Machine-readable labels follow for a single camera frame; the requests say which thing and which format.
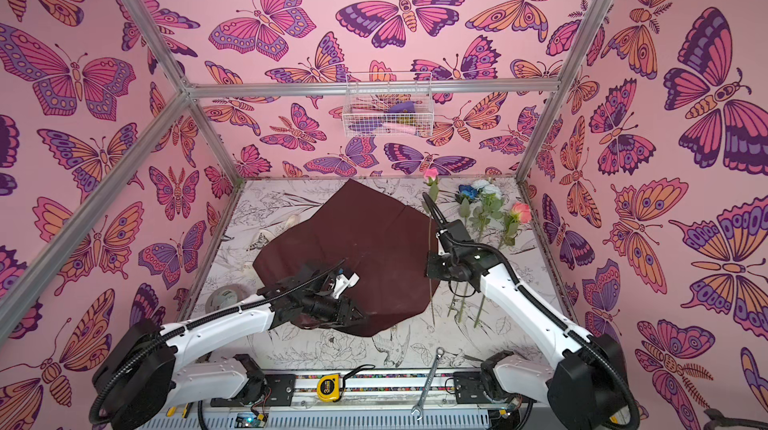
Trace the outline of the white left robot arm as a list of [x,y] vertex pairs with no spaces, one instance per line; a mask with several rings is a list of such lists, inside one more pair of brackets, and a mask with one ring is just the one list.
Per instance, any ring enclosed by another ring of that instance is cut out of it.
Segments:
[[266,399],[264,371],[247,354],[211,362],[213,351],[266,333],[301,316],[321,327],[365,321],[347,296],[360,277],[342,263],[309,267],[265,286],[241,301],[201,317],[165,325],[148,318],[132,325],[92,378],[97,392],[88,420],[114,429],[137,429],[170,407],[205,400],[245,406]]

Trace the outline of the small pink fake rose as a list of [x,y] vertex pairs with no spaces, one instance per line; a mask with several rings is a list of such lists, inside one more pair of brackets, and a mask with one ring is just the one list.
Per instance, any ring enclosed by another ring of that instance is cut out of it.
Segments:
[[[425,184],[427,185],[427,190],[422,194],[422,204],[423,208],[426,212],[426,214],[434,219],[435,215],[433,212],[433,208],[436,204],[436,201],[439,199],[440,194],[440,188],[439,188],[439,173],[438,170],[435,168],[429,168],[428,170],[424,171],[423,174]],[[435,308],[434,308],[434,302],[433,302],[433,284],[432,281],[429,281],[429,289],[430,289],[430,315],[432,319],[432,325],[436,325],[436,317],[435,317]]]

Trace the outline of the coral pink fake rose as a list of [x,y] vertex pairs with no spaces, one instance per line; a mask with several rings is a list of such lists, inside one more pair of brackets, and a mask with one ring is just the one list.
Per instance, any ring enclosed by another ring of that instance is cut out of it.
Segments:
[[494,195],[484,198],[478,208],[472,211],[472,224],[479,237],[484,236],[486,228],[492,221],[501,224],[498,247],[513,247],[521,228],[532,220],[531,208],[522,202],[514,203],[510,209],[504,209],[504,201]]

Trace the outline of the blue fake rose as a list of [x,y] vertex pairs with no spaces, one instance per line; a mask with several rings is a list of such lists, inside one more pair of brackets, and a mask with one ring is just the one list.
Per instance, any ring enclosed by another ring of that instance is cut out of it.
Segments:
[[[476,202],[477,198],[478,190],[475,189],[472,185],[461,184],[458,187],[458,192],[455,196],[455,199],[459,204],[458,215],[463,220],[464,224],[468,224],[468,220],[471,215],[471,206],[474,204],[474,202]],[[465,313],[466,300],[469,297],[474,296],[477,291],[470,289],[468,284],[464,286],[462,292],[458,291],[458,287],[455,284],[449,283],[448,287],[453,295],[449,306],[449,311],[455,311],[455,320],[457,323],[461,323]]]

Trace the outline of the dark red wrapping paper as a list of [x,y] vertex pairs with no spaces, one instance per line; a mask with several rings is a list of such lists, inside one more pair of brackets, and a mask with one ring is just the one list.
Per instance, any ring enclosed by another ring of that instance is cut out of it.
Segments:
[[366,320],[340,331],[372,337],[428,308],[434,287],[426,268],[428,254],[437,250],[436,230],[422,211],[349,180],[314,216],[268,243],[253,265],[270,285],[342,260],[360,277],[343,294]]

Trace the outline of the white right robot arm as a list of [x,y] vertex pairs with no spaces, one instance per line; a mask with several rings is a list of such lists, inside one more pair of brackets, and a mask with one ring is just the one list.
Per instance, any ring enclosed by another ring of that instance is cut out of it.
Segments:
[[627,411],[625,429],[641,423],[630,390],[621,345],[596,336],[546,302],[516,273],[497,248],[474,241],[460,220],[434,219],[437,253],[427,266],[430,278],[467,282],[503,309],[533,340],[548,365],[507,355],[491,366],[500,390],[545,403],[567,429],[614,429],[612,417]]

